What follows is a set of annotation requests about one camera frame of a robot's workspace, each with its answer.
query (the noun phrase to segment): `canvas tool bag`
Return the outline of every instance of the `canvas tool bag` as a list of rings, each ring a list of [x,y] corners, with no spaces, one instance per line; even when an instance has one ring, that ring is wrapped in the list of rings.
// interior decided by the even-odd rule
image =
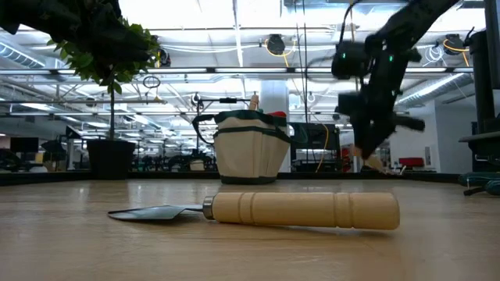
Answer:
[[[200,134],[199,123],[214,119],[214,143]],[[254,110],[197,116],[193,127],[200,140],[215,147],[220,178],[227,184],[264,184],[276,180],[290,147],[287,120]]]

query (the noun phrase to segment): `wooden table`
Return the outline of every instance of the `wooden table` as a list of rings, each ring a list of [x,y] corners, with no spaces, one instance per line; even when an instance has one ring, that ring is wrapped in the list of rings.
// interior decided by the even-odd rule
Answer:
[[[201,203],[220,191],[389,191],[392,232],[225,225],[189,215],[147,224],[121,208]],[[0,187],[0,280],[500,280],[500,199],[413,181],[130,180]]]

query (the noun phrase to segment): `fluorescent light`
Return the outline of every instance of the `fluorescent light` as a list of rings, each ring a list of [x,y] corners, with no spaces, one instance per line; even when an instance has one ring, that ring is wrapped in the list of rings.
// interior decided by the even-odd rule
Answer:
[[[91,112],[65,112],[65,113],[54,113],[56,116],[92,116]]]
[[[99,116],[110,116],[111,112],[99,112],[97,113]],[[115,116],[129,116],[129,112],[115,112]]]
[[[35,69],[23,69],[23,70],[11,70],[2,69],[0,70],[0,75],[50,75],[50,70],[35,70]]]
[[[299,68],[297,71],[305,72],[305,68]],[[330,67],[308,67],[308,73],[331,73]]]
[[[135,115],[134,119],[135,119],[135,121],[137,121],[139,123],[142,123],[142,124],[145,124],[145,125],[149,124],[149,120],[146,117],[144,117],[144,116]]]
[[[68,120],[68,121],[72,121],[72,122],[78,122],[78,123],[81,122],[80,120],[76,120],[73,117],[63,116],[63,118]]]
[[[50,114],[45,112],[13,112],[10,113],[11,116],[49,116]]]
[[[456,72],[456,73],[473,73],[474,68],[472,68],[472,67],[457,67],[457,68],[455,68],[454,72]]]
[[[286,73],[286,68],[258,68],[258,67],[235,67],[235,68],[217,68],[216,73]]]
[[[148,69],[149,74],[164,73],[206,73],[205,68],[170,68],[170,69]]]
[[[74,75],[75,71],[72,69],[57,69],[59,74]]]
[[[21,105],[29,107],[29,108],[35,108],[35,109],[45,110],[45,111],[52,110],[52,107],[50,107],[48,105],[37,104],[37,103],[25,103],[25,104],[21,104]]]
[[[446,71],[445,67],[408,67],[406,72],[409,73],[439,73]]]
[[[107,128],[109,126],[106,123],[100,123],[100,122],[87,122],[87,124],[98,128]]]

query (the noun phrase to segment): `black cable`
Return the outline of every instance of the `black cable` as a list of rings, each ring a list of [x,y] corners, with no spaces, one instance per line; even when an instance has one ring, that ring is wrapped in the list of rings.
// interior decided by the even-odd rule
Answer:
[[[338,44],[341,44],[342,41],[344,40],[344,32],[345,32],[345,21],[347,20],[347,16],[349,14],[349,12],[351,12],[352,8],[354,7],[354,5],[360,3],[362,0],[355,0],[351,5],[349,5],[349,7],[347,8],[347,10],[345,11],[345,14],[344,14],[344,21],[342,22],[342,28],[341,28],[341,37],[338,41]]]
[[[309,64],[307,62],[307,26],[305,25],[305,0],[302,0],[302,14],[304,15],[304,64],[305,64],[305,69],[304,69],[304,76],[305,79],[302,81],[302,83],[305,85],[305,90],[304,90],[304,111],[305,111],[305,125],[307,126],[307,134],[310,136],[311,133],[309,132],[309,121],[308,121],[308,113],[309,110],[307,108],[307,65]],[[316,155],[314,154],[314,148],[312,148],[312,160],[314,161],[314,164],[316,164]]]
[[[347,10],[345,11],[345,14],[344,14],[344,21],[342,22],[342,27],[341,27],[341,35],[340,35],[340,39],[338,41],[338,44],[341,44],[342,41],[344,40],[344,32],[345,32],[345,21],[347,20],[347,16],[349,15],[349,12],[351,12],[352,8],[354,7],[354,5],[360,3],[362,0],[355,0],[351,5],[349,5],[349,7],[347,8]],[[311,78],[309,78],[307,76],[307,69],[313,65],[313,64],[316,64],[316,63],[323,63],[325,61],[328,61],[328,60],[333,60],[334,59],[334,56],[327,56],[327,57],[324,57],[324,58],[316,58],[316,59],[313,59],[312,61],[310,61],[309,63],[306,63],[306,66],[305,66],[305,78],[307,80],[311,80],[313,82],[317,82],[317,83],[330,83],[330,82],[324,82],[322,80],[313,80]]]
[[[294,8],[295,8],[295,16],[297,16],[297,0],[294,0]],[[300,76],[301,76],[301,82],[302,82],[302,93],[304,94],[304,107],[305,107],[305,131],[307,133],[307,147],[305,148],[305,164],[306,166],[309,164],[309,121],[307,118],[307,91],[305,90],[305,79],[304,78],[304,73],[302,72],[302,54],[301,54],[301,49],[300,49],[300,36],[299,36],[299,30],[298,30],[298,22],[295,22],[295,27],[297,28],[297,48],[298,48],[298,63],[300,64]]]

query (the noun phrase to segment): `black pot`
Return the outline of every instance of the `black pot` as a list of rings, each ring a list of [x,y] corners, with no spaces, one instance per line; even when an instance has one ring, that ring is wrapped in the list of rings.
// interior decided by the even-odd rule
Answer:
[[[97,180],[125,180],[135,144],[123,140],[87,140],[91,171]]]

